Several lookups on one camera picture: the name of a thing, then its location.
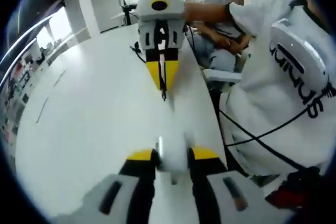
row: white pillar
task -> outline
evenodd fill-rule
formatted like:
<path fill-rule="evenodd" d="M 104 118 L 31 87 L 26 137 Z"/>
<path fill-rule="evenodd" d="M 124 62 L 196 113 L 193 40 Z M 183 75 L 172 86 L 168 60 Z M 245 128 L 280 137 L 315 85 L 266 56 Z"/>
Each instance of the white pillar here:
<path fill-rule="evenodd" d="M 54 38 L 54 36 L 53 36 L 53 31 L 51 31 L 51 27 L 50 27 L 50 23 L 48 23 L 47 25 L 46 25 L 46 29 L 47 29 L 47 33 L 48 33 L 48 35 L 50 36 L 50 38 L 51 38 L 51 42 L 53 43 L 53 44 L 55 44 L 55 38 Z"/>
<path fill-rule="evenodd" d="M 98 36 L 100 34 L 100 30 L 94 15 L 91 0 L 79 0 L 79 4 L 91 38 Z"/>
<path fill-rule="evenodd" d="M 100 34 L 91 0 L 64 0 L 73 41 L 81 43 Z"/>
<path fill-rule="evenodd" d="M 30 52 L 30 55 L 32 56 L 31 58 L 33 59 L 33 61 L 41 58 L 41 51 L 37 43 L 37 40 L 35 40 L 35 42 L 32 44 L 32 46 L 29 49 L 29 52 Z"/>

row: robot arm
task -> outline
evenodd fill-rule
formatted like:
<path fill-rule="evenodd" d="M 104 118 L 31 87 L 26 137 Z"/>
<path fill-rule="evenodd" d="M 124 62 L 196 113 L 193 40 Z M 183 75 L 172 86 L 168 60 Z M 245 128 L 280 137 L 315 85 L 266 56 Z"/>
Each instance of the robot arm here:
<path fill-rule="evenodd" d="M 133 153 L 118 175 L 108 176 L 84 196 L 81 208 L 51 223 L 148 223 L 160 162 L 154 149 Z M 226 172 L 217 154 L 207 148 L 189 148 L 188 165 L 200 224 L 281 224 L 292 214 L 267 203 L 248 178 Z"/>
<path fill-rule="evenodd" d="M 179 67 L 178 50 L 184 40 L 184 0 L 139 0 L 136 11 L 146 65 L 165 100 Z"/>

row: person's arm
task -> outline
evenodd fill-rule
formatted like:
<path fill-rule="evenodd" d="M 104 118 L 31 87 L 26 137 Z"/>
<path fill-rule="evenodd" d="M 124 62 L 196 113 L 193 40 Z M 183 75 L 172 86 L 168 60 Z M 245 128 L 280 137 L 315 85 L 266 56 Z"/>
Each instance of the person's arm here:
<path fill-rule="evenodd" d="M 225 5 L 214 3 L 184 3 L 185 21 L 203 21 L 208 23 L 230 22 L 230 15 L 225 11 Z"/>
<path fill-rule="evenodd" d="M 203 36 L 211 39 L 217 48 L 227 48 L 230 41 L 224 35 L 219 34 L 216 30 L 206 26 L 204 23 L 195 23 L 194 25 Z"/>
<path fill-rule="evenodd" d="M 241 39 L 241 42 L 240 42 L 240 47 L 242 48 L 242 50 L 247 47 L 247 45 L 249 44 L 250 40 L 252 39 L 252 35 L 248 35 L 246 34 L 242 39 Z"/>
<path fill-rule="evenodd" d="M 207 36 L 208 38 L 211 38 L 216 31 L 212 29 L 211 27 L 208 27 L 204 23 L 197 22 L 194 24 L 194 27 L 197 28 L 197 30 L 202 34 Z"/>
<path fill-rule="evenodd" d="M 204 21 L 208 23 L 231 23 L 236 29 L 256 36 L 269 17 L 289 8 L 290 0 L 256 0 L 253 4 L 227 5 L 215 3 L 185 3 L 186 22 Z"/>

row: white robot part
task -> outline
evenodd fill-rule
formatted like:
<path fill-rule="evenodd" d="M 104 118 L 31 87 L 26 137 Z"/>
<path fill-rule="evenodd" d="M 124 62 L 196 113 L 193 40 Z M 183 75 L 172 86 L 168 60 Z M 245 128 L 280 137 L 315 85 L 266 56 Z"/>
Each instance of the white robot part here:
<path fill-rule="evenodd" d="M 172 184 L 177 184 L 179 175 L 188 173 L 187 141 L 159 137 L 155 149 L 160 160 L 158 170 L 170 173 Z"/>
<path fill-rule="evenodd" d="M 139 0 L 136 8 L 139 21 L 183 19 L 183 0 Z"/>
<path fill-rule="evenodd" d="M 167 38 L 169 38 L 167 40 L 167 47 L 180 49 L 184 40 L 183 27 L 185 21 L 182 19 L 170 19 L 166 22 L 168 27 Z M 140 45 L 143 50 L 155 48 L 155 26 L 156 20 L 138 22 Z"/>
<path fill-rule="evenodd" d="M 291 23 L 285 18 L 272 24 L 271 37 L 278 50 L 299 71 L 311 90 L 321 92 L 328 83 L 328 75 L 326 66 L 315 48 L 297 36 Z"/>

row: window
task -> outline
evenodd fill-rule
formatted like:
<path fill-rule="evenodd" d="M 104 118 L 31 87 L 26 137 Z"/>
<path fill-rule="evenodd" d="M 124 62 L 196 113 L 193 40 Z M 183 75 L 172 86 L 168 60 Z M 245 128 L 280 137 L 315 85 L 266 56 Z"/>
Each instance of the window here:
<path fill-rule="evenodd" d="M 71 26 L 65 8 L 62 7 L 51 18 L 50 29 L 55 40 L 63 40 L 72 33 Z"/>
<path fill-rule="evenodd" d="M 43 27 L 42 30 L 38 33 L 36 36 L 37 43 L 39 47 L 47 48 L 47 44 L 52 42 L 51 37 L 49 36 L 49 33 L 46 29 L 46 27 Z"/>

